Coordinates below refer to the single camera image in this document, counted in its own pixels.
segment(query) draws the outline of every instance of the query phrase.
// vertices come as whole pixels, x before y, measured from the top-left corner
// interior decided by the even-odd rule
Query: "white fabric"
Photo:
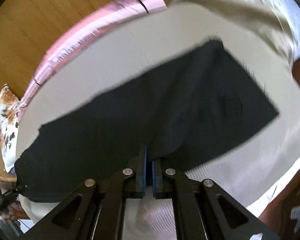
[[[125,23],[92,44],[34,97],[20,124],[17,156],[32,144],[43,123],[133,78],[157,60],[169,59],[204,43],[208,37],[218,36],[225,48],[245,64],[280,116],[244,144],[187,175],[200,181],[213,179],[245,207],[262,198],[275,184],[278,194],[291,176],[286,176],[280,186],[278,181],[300,158],[300,88],[287,67],[287,58],[270,45],[273,36],[265,41],[253,28],[245,28],[233,18],[228,20],[216,9],[211,12],[200,5],[180,2],[164,12]],[[257,9],[251,7],[251,13]],[[292,174],[299,168],[297,162]],[[53,207],[31,203],[24,197],[20,202],[34,221]],[[260,202],[255,214],[265,207],[265,202]],[[156,201],[151,191],[142,200],[128,200],[123,239],[175,239],[171,201]]]

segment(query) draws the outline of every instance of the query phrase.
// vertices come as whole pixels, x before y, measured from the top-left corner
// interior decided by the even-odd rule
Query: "white cloth with brown spots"
[[[19,105],[19,99],[5,84],[0,92],[0,147],[6,172],[10,172],[16,161]]]

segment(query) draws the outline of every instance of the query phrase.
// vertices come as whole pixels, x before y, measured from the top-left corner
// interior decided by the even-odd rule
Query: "pink fabric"
[[[166,8],[163,0],[140,0],[149,13]],[[117,0],[78,22],[63,34],[46,52],[20,101],[19,122],[33,96],[52,75],[78,51],[108,32],[114,25],[147,13],[138,0]]]

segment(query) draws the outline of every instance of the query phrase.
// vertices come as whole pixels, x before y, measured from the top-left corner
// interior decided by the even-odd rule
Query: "black garment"
[[[43,125],[15,163],[23,195],[66,197],[87,178],[109,178],[148,144],[183,171],[243,143],[277,111],[246,71],[212,40],[80,109]]]

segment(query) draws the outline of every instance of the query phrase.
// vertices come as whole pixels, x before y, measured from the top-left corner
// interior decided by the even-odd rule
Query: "beige fabric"
[[[293,67],[294,43],[286,18],[278,10],[249,0],[173,0],[198,3],[211,12],[244,27],[259,36],[274,52]]]
[[[219,5],[223,11],[224,4]],[[245,10],[248,8],[255,10],[246,4]],[[279,109],[280,117],[243,145],[189,171],[188,176],[197,180],[211,178],[241,204],[251,205],[300,157],[300,88],[293,80],[287,57],[269,46],[272,39],[265,40],[251,29],[198,4],[175,0],[164,12],[125,23],[53,76],[23,117],[17,156],[32,144],[42,124],[132,79],[142,69],[183,54],[215,36],[245,64]],[[20,201],[34,221],[51,208],[51,204],[32,203],[24,197]],[[266,204],[261,205],[259,211],[265,207]],[[150,194],[143,200],[129,200],[124,239],[175,239],[171,203],[155,201]]]

